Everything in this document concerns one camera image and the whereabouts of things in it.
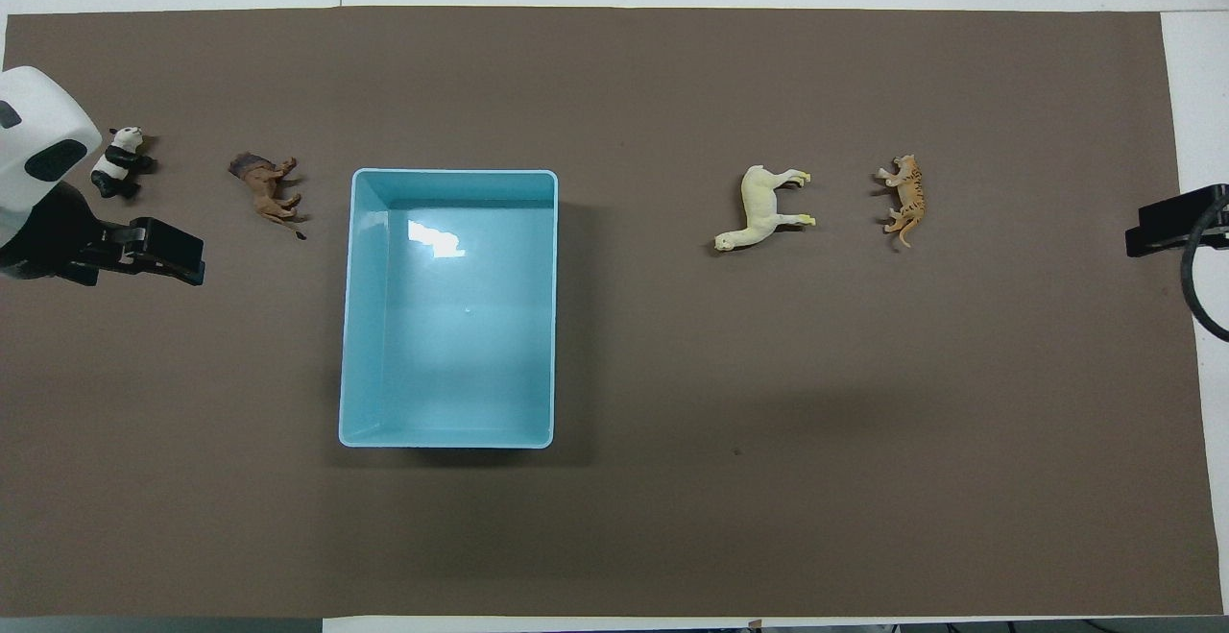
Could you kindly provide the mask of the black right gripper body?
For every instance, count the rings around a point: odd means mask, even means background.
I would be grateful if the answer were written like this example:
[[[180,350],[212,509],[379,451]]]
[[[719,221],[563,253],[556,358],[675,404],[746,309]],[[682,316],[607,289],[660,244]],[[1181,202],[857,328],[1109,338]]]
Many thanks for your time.
[[[1207,209],[1204,245],[1215,251],[1228,250],[1228,186],[1215,186],[1215,198]]]

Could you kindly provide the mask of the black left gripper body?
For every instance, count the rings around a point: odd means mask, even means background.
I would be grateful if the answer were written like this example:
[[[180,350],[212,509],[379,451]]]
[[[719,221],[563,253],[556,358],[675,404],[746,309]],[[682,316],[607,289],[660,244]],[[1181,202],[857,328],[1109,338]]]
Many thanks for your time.
[[[101,270],[134,275],[134,265],[120,261],[122,245],[108,238],[122,229],[96,218],[76,187],[57,183],[4,245],[1,274],[14,280],[61,278],[84,286],[95,286]]]

